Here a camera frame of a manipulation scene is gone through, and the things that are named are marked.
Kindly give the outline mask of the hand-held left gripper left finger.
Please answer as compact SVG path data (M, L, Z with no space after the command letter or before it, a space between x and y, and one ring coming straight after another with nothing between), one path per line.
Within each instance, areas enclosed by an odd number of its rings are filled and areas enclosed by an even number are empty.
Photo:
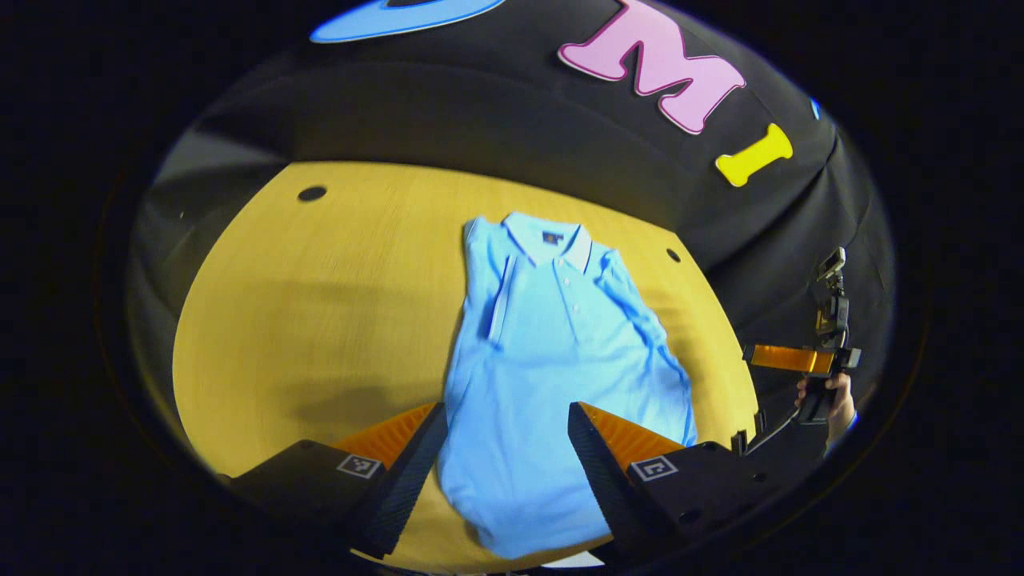
M264 515L381 560L398 546L447 433L445 404L428 402L334 444L293 442L222 480Z

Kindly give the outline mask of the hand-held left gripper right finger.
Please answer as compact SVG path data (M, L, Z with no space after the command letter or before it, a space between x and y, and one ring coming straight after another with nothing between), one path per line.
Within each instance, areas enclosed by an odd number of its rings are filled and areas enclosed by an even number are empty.
M742 434L731 447L684 447L588 402L568 409L568 438L610 528L612 540L598 548L608 565L718 551L797 480L743 453Z

